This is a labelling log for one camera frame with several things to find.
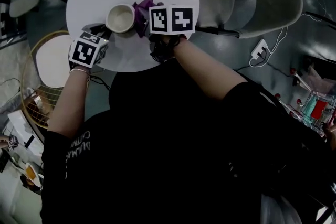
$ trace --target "black shirt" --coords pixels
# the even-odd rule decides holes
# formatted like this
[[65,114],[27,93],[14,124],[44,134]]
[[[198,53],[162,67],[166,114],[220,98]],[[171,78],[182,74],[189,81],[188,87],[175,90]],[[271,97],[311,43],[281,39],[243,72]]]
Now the black shirt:
[[261,193],[275,189],[277,172],[302,149],[298,132],[310,129],[250,83],[222,102],[195,84],[196,93],[167,86],[172,96],[162,90],[162,99],[155,87],[142,99],[141,87],[112,90],[119,98],[111,110],[85,122],[73,141],[48,132],[43,222],[259,222]]

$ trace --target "red object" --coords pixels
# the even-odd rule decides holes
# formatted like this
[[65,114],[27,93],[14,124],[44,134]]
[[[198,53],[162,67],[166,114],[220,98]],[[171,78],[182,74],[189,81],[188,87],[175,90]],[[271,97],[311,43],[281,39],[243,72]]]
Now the red object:
[[296,69],[295,69],[295,68],[291,68],[291,69],[289,70],[289,73],[290,73],[291,75],[295,75],[295,73],[296,73]]
[[322,112],[324,110],[324,108],[327,106],[327,102],[322,102],[322,101],[317,101],[315,108],[313,109],[313,111],[311,112],[310,116],[313,119],[319,120],[322,116]]

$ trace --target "floor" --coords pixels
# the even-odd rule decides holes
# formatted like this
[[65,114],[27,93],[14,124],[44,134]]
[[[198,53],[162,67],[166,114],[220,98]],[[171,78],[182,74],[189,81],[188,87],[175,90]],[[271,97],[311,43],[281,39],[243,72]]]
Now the floor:
[[[324,0],[303,1],[303,11],[308,10],[321,15],[324,14]],[[226,29],[244,25],[252,17],[255,3],[256,0],[236,0],[233,14],[226,24]],[[336,18],[335,3],[336,0],[325,0],[331,18]],[[66,29],[65,8],[65,4],[59,0],[41,0],[39,11],[27,14],[28,41],[31,47],[46,34],[55,30]],[[272,49],[279,33],[280,31],[275,31],[256,38],[237,39],[198,32],[191,37],[191,41],[220,62],[237,69],[248,66],[250,52],[261,38]],[[300,69],[304,55],[318,58],[321,58],[322,55],[328,59],[336,60],[336,47],[333,44],[335,37],[336,32],[326,24],[314,22],[308,16],[301,16],[294,25],[288,28],[287,37],[279,45],[269,62],[284,73],[289,74],[291,67]],[[295,104],[298,97],[304,99],[307,94],[303,89],[292,86],[291,77],[286,77],[268,65],[262,68],[246,68],[241,70],[241,73],[258,83],[262,83],[271,93],[280,93],[282,99],[287,103]],[[115,74],[112,71],[105,71],[97,75],[104,78],[107,84],[110,84]],[[108,92],[103,86],[90,84],[86,104],[86,119],[109,108],[107,96]]]

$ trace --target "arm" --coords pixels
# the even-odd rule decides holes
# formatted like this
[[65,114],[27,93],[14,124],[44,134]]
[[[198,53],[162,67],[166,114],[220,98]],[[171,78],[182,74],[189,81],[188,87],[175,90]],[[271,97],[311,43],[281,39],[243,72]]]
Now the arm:
[[[77,66],[89,72],[89,69]],[[82,71],[74,70],[65,84],[52,117],[48,131],[59,133],[68,138],[73,138],[79,126],[84,121],[85,96],[88,75]]]
[[174,55],[183,69],[210,98],[222,100],[236,85],[246,82],[238,73],[181,38]]

